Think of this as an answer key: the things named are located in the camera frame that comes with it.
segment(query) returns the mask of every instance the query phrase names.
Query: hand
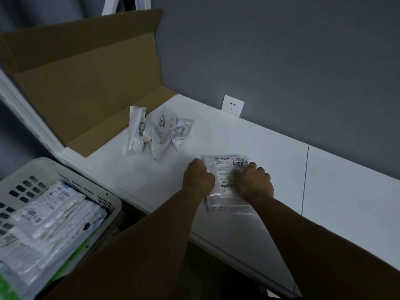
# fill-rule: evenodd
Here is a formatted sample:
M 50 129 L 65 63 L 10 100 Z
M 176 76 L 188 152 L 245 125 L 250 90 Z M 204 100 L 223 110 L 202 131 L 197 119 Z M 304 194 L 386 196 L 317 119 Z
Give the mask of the hand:
M 274 196 L 274 187 L 271 184 L 271 176 L 262 167 L 257 168 L 257 164 L 250 162 L 246 169 L 241 173 L 233 170 L 234 185 L 238 195 L 248 203 L 258 195 Z
M 207 197 L 215 185 L 215 176 L 208 173 L 204 162 L 194 159 L 183 174 L 182 189 L 194 192 L 201 199 Z

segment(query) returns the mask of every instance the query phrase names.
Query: person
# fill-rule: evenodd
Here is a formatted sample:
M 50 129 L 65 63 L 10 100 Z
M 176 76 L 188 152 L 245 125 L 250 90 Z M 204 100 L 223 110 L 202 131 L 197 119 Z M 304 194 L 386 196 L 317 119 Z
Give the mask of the person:
M 397 269 L 274 199 L 271 176 L 263 168 L 252 162 L 233 176 L 238 195 L 260 216 L 304 298 L 400 298 Z M 194 216 L 214 185 L 214 175 L 195 159 L 181 190 L 44 299 L 172 299 Z

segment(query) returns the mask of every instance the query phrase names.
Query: open cardboard box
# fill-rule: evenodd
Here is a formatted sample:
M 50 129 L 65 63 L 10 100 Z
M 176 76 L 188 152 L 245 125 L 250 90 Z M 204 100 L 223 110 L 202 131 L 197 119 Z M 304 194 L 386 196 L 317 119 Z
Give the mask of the open cardboard box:
M 89 156 L 176 95 L 162 86 L 154 31 L 161 9 L 128 11 L 0 36 L 0 58 L 65 145 Z

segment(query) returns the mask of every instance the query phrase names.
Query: power outlet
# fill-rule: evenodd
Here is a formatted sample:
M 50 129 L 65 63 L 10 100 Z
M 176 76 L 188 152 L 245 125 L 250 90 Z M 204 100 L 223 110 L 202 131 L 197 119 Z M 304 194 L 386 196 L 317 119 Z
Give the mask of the power outlet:
M 237 117 L 240 117 L 244 102 L 225 95 L 221 110 Z

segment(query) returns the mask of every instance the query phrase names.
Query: plastic basket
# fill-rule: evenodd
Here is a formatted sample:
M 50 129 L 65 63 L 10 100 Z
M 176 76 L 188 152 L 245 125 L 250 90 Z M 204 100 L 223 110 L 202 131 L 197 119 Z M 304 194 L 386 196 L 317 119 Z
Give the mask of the plastic basket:
M 69 262 L 63 271 L 63 275 L 66 275 L 85 256 L 121 211 L 122 202 L 120 198 L 109 191 L 51 159 L 34 159 L 0 181 L 0 235 L 4 235 L 12 227 L 8 223 L 12 212 L 38 197 L 59 180 L 86 195 L 108 212 L 108 217 L 88 240 L 85 248 Z

